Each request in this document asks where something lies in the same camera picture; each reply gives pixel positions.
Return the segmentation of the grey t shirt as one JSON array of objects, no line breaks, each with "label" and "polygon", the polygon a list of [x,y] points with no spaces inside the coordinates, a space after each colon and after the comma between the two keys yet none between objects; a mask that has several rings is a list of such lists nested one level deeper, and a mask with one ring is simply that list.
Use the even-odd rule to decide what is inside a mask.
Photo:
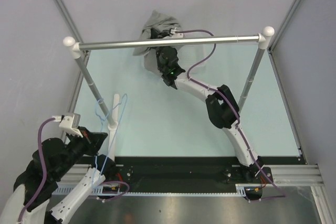
[{"label": "grey t shirt", "polygon": [[[182,26],[175,17],[153,10],[142,28],[139,40],[169,37],[171,29],[182,30]],[[154,48],[148,46],[136,47],[134,48],[133,56],[143,56],[144,68],[157,76],[161,75],[157,67]]]}]

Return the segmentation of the light blue plastic hanger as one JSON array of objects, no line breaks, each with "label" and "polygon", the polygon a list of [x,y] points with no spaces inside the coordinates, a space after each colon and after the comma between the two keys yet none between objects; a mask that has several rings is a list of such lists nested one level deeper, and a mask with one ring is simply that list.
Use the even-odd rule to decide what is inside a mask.
[{"label": "light blue plastic hanger", "polygon": [[101,132],[104,129],[105,124],[107,125],[108,133],[108,149],[105,157],[103,158],[103,163],[101,168],[98,168],[98,156],[95,156],[94,164],[96,165],[95,171],[93,172],[93,179],[91,181],[91,188],[95,189],[101,183],[103,183],[102,177],[107,179],[107,175],[103,175],[103,172],[107,171],[107,162],[115,161],[116,152],[116,138],[117,132],[125,112],[125,107],[128,102],[128,95],[125,93],[122,96],[115,94],[113,96],[112,108],[108,109],[103,98],[97,101],[97,105],[101,106],[103,116],[98,114],[97,107],[95,107],[95,114],[99,118],[101,123]]}]

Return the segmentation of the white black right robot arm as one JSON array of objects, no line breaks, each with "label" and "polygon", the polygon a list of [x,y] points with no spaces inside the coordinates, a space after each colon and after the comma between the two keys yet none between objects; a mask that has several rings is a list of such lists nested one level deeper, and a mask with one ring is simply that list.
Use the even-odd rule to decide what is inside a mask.
[{"label": "white black right robot arm", "polygon": [[239,106],[228,86],[212,87],[190,76],[179,66],[177,49],[172,46],[153,47],[156,66],[164,83],[176,90],[185,91],[206,104],[210,122],[224,131],[229,138],[242,167],[243,179],[254,183],[261,177],[264,163],[248,142],[240,125]]}]

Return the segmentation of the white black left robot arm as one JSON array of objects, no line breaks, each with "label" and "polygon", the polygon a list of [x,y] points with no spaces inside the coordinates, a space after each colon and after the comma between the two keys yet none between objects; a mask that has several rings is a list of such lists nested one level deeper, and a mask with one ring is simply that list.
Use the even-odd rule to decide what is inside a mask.
[{"label": "white black left robot arm", "polygon": [[[106,132],[90,132],[85,127],[79,128],[79,135],[69,135],[70,142],[65,144],[59,138],[38,141],[38,150],[26,170],[21,173],[14,188],[24,185],[23,209],[19,220],[37,223],[69,223],[80,205],[92,191],[103,182],[110,182],[117,173],[116,163],[98,151],[105,139]],[[96,156],[79,184],[56,206],[46,211],[58,183],[84,156]]]}]

